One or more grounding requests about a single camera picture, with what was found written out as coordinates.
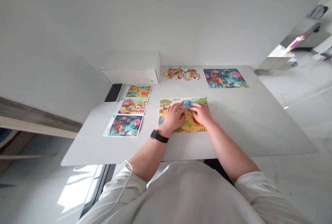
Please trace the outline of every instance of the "smartwatch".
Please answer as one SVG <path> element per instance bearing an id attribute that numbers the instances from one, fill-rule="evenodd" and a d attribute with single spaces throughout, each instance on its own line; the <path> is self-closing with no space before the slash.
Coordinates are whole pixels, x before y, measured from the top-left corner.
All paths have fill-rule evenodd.
<path id="1" fill-rule="evenodd" d="M 165 137 L 159 135 L 158 132 L 157 132 L 157 130 L 153 130 L 152 133 L 151 133 L 151 135 L 150 135 L 150 137 L 152 139 L 156 139 L 156 140 L 158 140 L 158 141 L 160 141 L 162 143 L 167 143 L 168 142 L 168 138 L 165 138 Z"/>

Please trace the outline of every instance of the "black phone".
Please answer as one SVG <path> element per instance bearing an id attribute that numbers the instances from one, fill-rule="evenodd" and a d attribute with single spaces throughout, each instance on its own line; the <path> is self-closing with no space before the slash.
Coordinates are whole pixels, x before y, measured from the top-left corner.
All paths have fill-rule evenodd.
<path id="1" fill-rule="evenodd" d="M 105 102 L 117 102 L 122 86 L 123 84 L 113 84 L 108 92 L 108 95 L 106 96 Z"/>

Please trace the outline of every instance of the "pile of puzzle pieces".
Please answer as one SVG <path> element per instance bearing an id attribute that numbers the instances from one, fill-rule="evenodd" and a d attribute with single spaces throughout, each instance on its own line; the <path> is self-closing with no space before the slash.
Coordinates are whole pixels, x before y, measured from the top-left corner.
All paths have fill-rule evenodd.
<path id="1" fill-rule="evenodd" d="M 170 66 L 167 66 L 165 68 L 163 76 L 167 77 L 168 79 L 172 79 L 173 77 L 175 77 L 177 81 L 181 78 L 184 78 L 186 81 L 191 81 L 192 79 L 199 80 L 201 78 L 200 74 L 192 68 L 171 68 Z"/>

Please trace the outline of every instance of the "colorful puzzle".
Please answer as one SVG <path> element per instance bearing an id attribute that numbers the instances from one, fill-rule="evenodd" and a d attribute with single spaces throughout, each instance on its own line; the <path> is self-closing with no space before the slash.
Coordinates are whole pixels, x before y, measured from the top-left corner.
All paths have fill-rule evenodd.
<path id="1" fill-rule="evenodd" d="M 249 87 L 237 69 L 204 69 L 209 88 Z"/>
<path id="2" fill-rule="evenodd" d="M 143 116 L 116 115 L 107 126 L 105 137 L 137 137 Z"/>
<path id="3" fill-rule="evenodd" d="M 205 105 L 208 105 L 206 97 L 186 97 L 186 98 L 162 98 L 160 99 L 160 107 L 159 107 L 159 120 L 158 126 L 161 126 L 165 120 L 166 112 L 168 107 L 174 103 L 181 103 L 180 109 L 185 108 L 185 112 L 183 114 L 186 115 L 186 119 L 184 120 L 182 126 L 173 131 L 173 133 L 184 133 L 184 132 L 202 132 L 206 131 L 206 128 L 198 123 L 188 108 L 193 107 L 192 103 L 202 102 Z"/>
<path id="4" fill-rule="evenodd" d="M 126 97 L 148 98 L 151 86 L 148 85 L 130 85 Z"/>
<path id="5" fill-rule="evenodd" d="M 118 114 L 144 115 L 148 99 L 125 98 Z"/>
<path id="6" fill-rule="evenodd" d="M 188 67 L 171 68 L 167 66 L 163 76 L 168 79 L 175 77 L 177 81 L 181 78 L 184 78 L 185 81 L 191 81 L 192 79 L 199 80 L 201 78 L 200 74 L 197 73 L 196 70 Z"/>

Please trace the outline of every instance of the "white wall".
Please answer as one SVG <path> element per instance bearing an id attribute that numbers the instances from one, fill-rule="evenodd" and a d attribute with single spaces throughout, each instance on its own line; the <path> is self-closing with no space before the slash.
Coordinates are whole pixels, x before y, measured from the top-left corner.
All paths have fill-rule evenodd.
<path id="1" fill-rule="evenodd" d="M 0 96 L 84 122 L 110 85 L 38 1 L 0 0 Z"/>
<path id="2" fill-rule="evenodd" d="M 83 121 L 112 50 L 257 67 L 318 1 L 0 0 L 0 96 Z"/>
<path id="3" fill-rule="evenodd" d="M 96 69 L 112 50 L 162 65 L 257 67 L 319 0 L 30 0 Z"/>

